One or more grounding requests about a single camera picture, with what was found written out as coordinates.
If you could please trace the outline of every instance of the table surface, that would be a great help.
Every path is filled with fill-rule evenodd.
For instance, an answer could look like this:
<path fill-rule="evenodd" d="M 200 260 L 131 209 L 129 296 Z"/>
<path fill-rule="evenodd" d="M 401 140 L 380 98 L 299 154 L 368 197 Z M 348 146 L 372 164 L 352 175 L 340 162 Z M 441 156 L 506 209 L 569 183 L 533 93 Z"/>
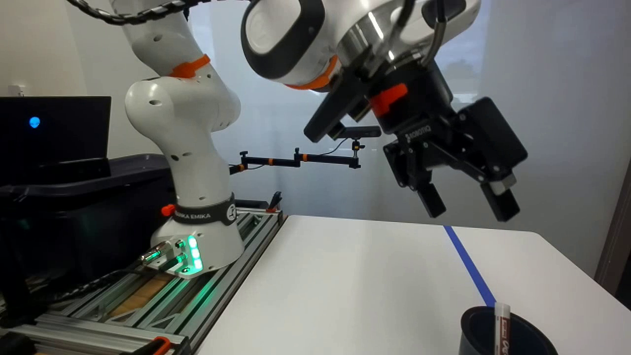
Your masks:
<path fill-rule="evenodd" d="M 456 233 L 498 300 L 569 355 L 631 353 L 631 311 L 541 235 Z M 200 353 L 449 355 L 484 306 L 443 225 L 291 217 Z"/>

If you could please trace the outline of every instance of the blue line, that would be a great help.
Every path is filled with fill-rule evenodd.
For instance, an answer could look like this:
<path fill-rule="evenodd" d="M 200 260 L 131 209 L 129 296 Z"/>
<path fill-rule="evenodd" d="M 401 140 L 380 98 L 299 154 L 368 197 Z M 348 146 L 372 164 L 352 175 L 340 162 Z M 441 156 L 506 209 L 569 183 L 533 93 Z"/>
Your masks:
<path fill-rule="evenodd" d="M 470 272 L 470 276 L 472 276 L 482 300 L 486 300 L 486 304 L 490 307 L 494 307 L 496 306 L 496 296 L 494 296 L 492 288 L 488 286 L 486 278 L 480 274 L 480 270 L 478 270 L 476 262 L 472 260 L 468 248 L 462 244 L 462 240 L 456 235 L 453 225 L 447 225 L 447 233 L 451 235 L 453 244 L 458 250 L 460 260 L 466 264 L 466 268 L 468 268 L 468 272 Z"/>

